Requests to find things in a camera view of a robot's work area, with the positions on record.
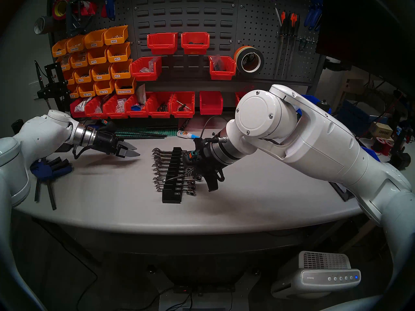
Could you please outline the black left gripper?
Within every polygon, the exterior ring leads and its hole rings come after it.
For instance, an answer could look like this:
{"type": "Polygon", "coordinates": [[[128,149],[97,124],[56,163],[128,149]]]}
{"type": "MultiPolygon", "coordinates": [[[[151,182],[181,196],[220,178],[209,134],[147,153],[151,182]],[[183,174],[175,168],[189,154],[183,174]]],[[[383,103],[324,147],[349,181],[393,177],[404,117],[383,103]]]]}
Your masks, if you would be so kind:
{"type": "Polygon", "coordinates": [[[113,154],[117,157],[138,157],[137,148],[130,143],[124,143],[123,138],[117,137],[114,133],[95,131],[93,140],[93,150],[97,150],[107,155],[113,154]]]}

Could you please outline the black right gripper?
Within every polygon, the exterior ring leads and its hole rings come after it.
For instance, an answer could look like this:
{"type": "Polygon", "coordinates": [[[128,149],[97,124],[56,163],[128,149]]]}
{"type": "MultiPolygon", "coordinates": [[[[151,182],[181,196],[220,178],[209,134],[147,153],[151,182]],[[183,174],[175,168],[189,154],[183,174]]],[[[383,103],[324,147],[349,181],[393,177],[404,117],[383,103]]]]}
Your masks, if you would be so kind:
{"type": "Polygon", "coordinates": [[[203,176],[224,176],[223,163],[213,155],[213,146],[222,142],[194,142],[195,150],[189,151],[189,168],[192,168],[192,179],[202,181],[203,176]]]}

